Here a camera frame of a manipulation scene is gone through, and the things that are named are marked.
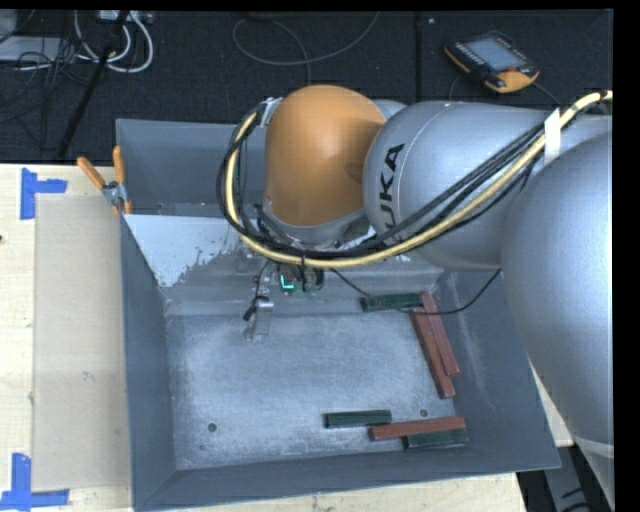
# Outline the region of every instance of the wooden table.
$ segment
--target wooden table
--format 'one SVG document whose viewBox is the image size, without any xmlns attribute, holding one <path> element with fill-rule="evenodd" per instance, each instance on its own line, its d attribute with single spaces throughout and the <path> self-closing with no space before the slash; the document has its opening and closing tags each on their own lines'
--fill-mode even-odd
<svg viewBox="0 0 640 512">
<path fill-rule="evenodd" d="M 7 489 L 10 482 L 11 454 L 31 455 L 33 446 L 33 340 L 37 322 L 34 315 L 34 256 L 38 217 L 37 212 L 32 220 L 20 220 L 19 217 L 22 167 L 37 172 L 40 180 L 67 180 L 67 191 L 56 200 L 101 195 L 75 166 L 0 164 L 0 490 Z M 100 167 L 98 170 L 107 181 L 115 179 L 113 168 Z M 105 215 L 111 213 L 108 207 L 105 212 Z M 544 388 L 539 387 L 557 445 L 571 445 L 564 422 Z M 51 508 L 131 510 L 129 492 L 126 485 L 72 488 L 69 505 Z M 525 505 L 516 475 L 510 473 L 196 510 L 523 512 Z"/>
</svg>

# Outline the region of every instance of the dark green block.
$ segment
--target dark green block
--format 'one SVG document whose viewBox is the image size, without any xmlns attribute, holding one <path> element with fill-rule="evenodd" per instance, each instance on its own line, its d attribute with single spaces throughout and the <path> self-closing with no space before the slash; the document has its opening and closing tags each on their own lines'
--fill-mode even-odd
<svg viewBox="0 0 640 512">
<path fill-rule="evenodd" d="M 325 414 L 326 428 L 373 427 L 391 423 L 391 411 L 388 409 L 372 411 L 332 412 Z"/>
<path fill-rule="evenodd" d="M 389 309 L 417 308 L 422 306 L 419 293 L 399 293 L 395 295 L 377 295 L 360 299 L 362 311 L 384 311 Z"/>
<path fill-rule="evenodd" d="M 469 434 L 465 428 L 429 434 L 412 434 L 403 439 L 405 448 L 450 448 L 463 445 L 468 441 Z"/>
</svg>

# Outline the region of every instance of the blue tape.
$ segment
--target blue tape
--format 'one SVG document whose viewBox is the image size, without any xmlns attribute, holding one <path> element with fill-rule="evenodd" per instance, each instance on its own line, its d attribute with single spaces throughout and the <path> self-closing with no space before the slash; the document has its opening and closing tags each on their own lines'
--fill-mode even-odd
<svg viewBox="0 0 640 512">
<path fill-rule="evenodd" d="M 62 194 L 67 190 L 65 180 L 38 181 L 38 174 L 26 167 L 22 168 L 22 193 L 20 198 L 20 218 L 33 219 L 36 216 L 36 194 Z"/>
<path fill-rule="evenodd" d="M 31 492 L 31 458 L 21 453 L 11 456 L 13 464 L 11 490 L 0 496 L 0 510 L 30 512 L 32 507 L 53 507 L 66 505 L 69 489 L 51 492 Z"/>
</svg>

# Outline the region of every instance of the green light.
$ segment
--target green light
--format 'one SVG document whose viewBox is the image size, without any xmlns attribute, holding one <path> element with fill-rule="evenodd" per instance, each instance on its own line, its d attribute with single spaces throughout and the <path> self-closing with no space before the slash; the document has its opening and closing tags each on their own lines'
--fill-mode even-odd
<svg viewBox="0 0 640 512">
<path fill-rule="evenodd" d="M 295 286 L 293 285 L 293 283 L 291 284 L 285 284 L 284 282 L 284 276 L 282 274 L 280 274 L 280 287 L 283 290 L 293 290 L 295 288 Z"/>
</svg>

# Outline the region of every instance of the yellow cable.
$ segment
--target yellow cable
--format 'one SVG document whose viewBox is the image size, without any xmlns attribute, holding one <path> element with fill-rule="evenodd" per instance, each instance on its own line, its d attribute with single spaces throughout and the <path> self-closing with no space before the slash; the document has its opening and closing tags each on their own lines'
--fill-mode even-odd
<svg viewBox="0 0 640 512">
<path fill-rule="evenodd" d="M 596 103 L 598 101 L 611 101 L 613 99 L 613 91 L 607 91 L 606 94 L 601 93 L 592 93 L 586 96 L 583 96 L 579 100 L 577 100 L 570 108 L 564 111 L 564 113 L 560 116 L 560 127 L 564 127 L 571 119 L 575 117 L 575 115 L 580 112 L 582 109 L 587 107 L 592 103 Z M 240 140 L 240 138 L 244 135 L 244 132 L 247 130 L 248 126 L 251 124 L 253 119 L 257 114 L 254 113 L 249 116 L 245 122 L 242 124 L 238 131 L 238 135 L 236 137 L 236 142 Z M 415 235 L 404 242 L 398 243 L 393 247 L 388 247 L 387 249 L 382 249 L 374 254 L 369 254 L 366 256 L 358 256 L 354 258 L 344 258 L 344 259 L 335 259 L 335 260 L 322 260 L 317 258 L 305 258 L 304 260 L 299 256 L 292 256 L 290 254 L 282 254 L 278 251 L 274 251 L 267 247 L 264 247 L 260 243 L 252 240 L 251 238 L 240 234 L 240 238 L 256 253 L 265 256 L 273 261 L 277 261 L 280 263 L 289 263 L 292 265 L 306 265 L 309 267 L 315 268 L 346 268 L 357 265 L 365 265 L 368 263 L 373 263 L 376 261 L 384 260 L 390 258 L 392 256 L 396 256 L 398 254 L 402 254 L 404 252 L 410 251 L 411 249 L 415 249 L 419 245 L 428 242 L 429 240 L 435 238 L 441 233 L 447 231 L 452 228 L 459 222 L 463 221 L 464 218 L 469 215 L 473 210 L 482 206 L 484 203 L 488 202 L 497 192 L 500 191 L 508 182 L 527 164 L 531 161 L 536 154 L 544 148 L 545 137 L 544 134 L 540 135 L 535 142 L 529 147 L 525 153 L 518 158 L 509 169 L 507 169 L 504 174 L 502 174 L 496 181 L 494 181 L 490 186 L 488 186 L 485 190 L 483 190 L 478 196 L 476 196 L 472 201 L 469 202 L 465 207 L 460 210 L 452 213 L 445 220 L 435 225 L 431 229 L 425 231 L 424 233 L 420 233 L 419 235 Z M 240 223 L 238 219 L 238 215 L 236 213 L 236 207 L 233 200 L 233 174 L 236 165 L 236 160 L 238 158 L 238 149 L 231 154 L 227 166 L 225 168 L 226 176 L 225 176 L 225 195 L 228 202 L 228 210 L 231 218 L 236 222 Z"/>
</svg>

